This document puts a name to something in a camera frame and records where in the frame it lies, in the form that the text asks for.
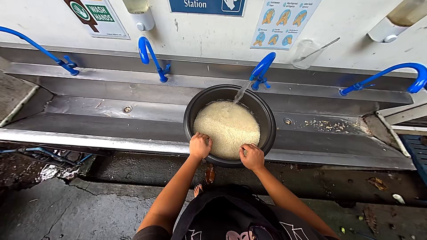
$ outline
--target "crack in floor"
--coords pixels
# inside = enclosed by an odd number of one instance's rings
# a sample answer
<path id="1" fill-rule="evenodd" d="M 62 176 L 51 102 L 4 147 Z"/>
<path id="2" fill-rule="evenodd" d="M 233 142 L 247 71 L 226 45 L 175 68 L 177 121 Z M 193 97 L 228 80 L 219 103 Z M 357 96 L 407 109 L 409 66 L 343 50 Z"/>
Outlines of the crack in floor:
<path id="1" fill-rule="evenodd" d="M 90 193 L 90 194 L 92 194 L 92 195 L 94 195 L 94 196 L 99 196 L 99 195 L 113 195 L 113 194 L 115 194 L 116 196 L 128 196 L 128 197 L 136 197 L 136 198 L 138 198 L 138 201 L 145 201 L 145 200 L 149 200 L 149 199 L 151 199 L 151 198 L 157 198 L 157 196 L 151 196 L 151 197 L 148 197 L 148 198 L 144 198 L 144 199 L 140 199 L 139 198 L 139 196 L 138 195 L 129 195 L 129 194 L 122 194 L 122 195 L 120 195 L 120 194 L 118 194 L 118 193 L 98 193 L 98 194 L 95 194 L 95 193 L 93 193 L 93 192 L 91 192 L 91 191 L 89 191 L 89 190 L 87 190 L 87 188 L 89 187 L 89 185 L 90 185 L 91 183 L 89 183 L 88 185 L 87 185 L 87 187 L 85 187 L 85 188 L 83 188 L 83 187 L 80 187 L 80 186 L 77 186 L 77 185 L 68 185 L 68 186 L 70 186 L 70 187 L 76 187 L 76 188 L 78 188 L 78 189 L 80 189 L 80 190 L 83 190 L 83 191 L 85 191 L 85 192 L 88 192 L 88 193 Z"/>
<path id="2" fill-rule="evenodd" d="M 48 237 L 50 231 L 52 230 L 53 226 L 62 218 L 62 216 L 65 214 L 65 212 L 67 211 L 67 209 L 71 206 L 71 204 L 73 203 L 73 201 L 70 202 L 70 204 L 64 209 L 64 212 L 59 216 L 59 218 L 52 224 L 52 226 L 50 226 L 49 232 L 46 233 L 41 240 L 47 238 L 50 240 L 50 237 Z"/>

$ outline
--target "bare foot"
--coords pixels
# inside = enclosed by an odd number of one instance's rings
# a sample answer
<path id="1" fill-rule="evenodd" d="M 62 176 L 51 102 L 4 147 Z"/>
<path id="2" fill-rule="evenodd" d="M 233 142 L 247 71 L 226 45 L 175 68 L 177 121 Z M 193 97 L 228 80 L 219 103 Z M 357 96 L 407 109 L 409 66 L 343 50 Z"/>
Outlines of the bare foot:
<path id="1" fill-rule="evenodd" d="M 203 193 L 203 187 L 201 183 L 197 184 L 197 186 L 194 188 L 194 197 L 197 197 L 199 192 Z"/>

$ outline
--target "blue sign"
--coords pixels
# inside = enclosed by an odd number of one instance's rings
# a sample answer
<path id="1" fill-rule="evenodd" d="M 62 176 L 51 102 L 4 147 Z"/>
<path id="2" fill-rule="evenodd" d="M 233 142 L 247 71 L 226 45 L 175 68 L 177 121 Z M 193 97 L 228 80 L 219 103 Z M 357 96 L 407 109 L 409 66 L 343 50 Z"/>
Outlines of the blue sign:
<path id="1" fill-rule="evenodd" d="M 169 0 L 172 12 L 242 16 L 246 0 Z"/>

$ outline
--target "uncooked rice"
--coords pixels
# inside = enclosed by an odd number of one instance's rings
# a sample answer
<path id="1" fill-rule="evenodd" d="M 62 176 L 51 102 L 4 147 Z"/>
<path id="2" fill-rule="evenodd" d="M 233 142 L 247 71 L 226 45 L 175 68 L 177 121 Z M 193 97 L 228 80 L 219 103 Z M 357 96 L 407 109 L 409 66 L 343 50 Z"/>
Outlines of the uncooked rice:
<path id="1" fill-rule="evenodd" d="M 213 102 L 203 108 L 194 120 L 194 132 L 209 135 L 213 145 L 211 154 L 238 160 L 239 148 L 244 143 L 258 145 L 260 127 L 251 112 L 230 101 Z"/>

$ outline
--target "water stream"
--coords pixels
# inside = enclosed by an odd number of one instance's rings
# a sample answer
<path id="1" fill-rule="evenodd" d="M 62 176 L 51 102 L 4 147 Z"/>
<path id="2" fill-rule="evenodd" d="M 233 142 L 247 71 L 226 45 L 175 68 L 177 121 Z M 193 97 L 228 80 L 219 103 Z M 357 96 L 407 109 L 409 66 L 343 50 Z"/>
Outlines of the water stream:
<path id="1" fill-rule="evenodd" d="M 230 109 L 232 109 L 234 107 L 234 105 L 236 105 L 236 103 L 238 103 L 240 101 L 240 99 L 242 99 L 243 94 L 245 94 L 246 89 L 249 87 L 249 85 L 251 84 L 252 81 L 248 81 L 247 83 L 245 83 L 241 89 L 239 89 L 237 91 L 236 96 L 234 97 L 234 101 L 233 104 L 231 105 L 231 107 L 228 109 L 228 111 L 230 111 Z"/>

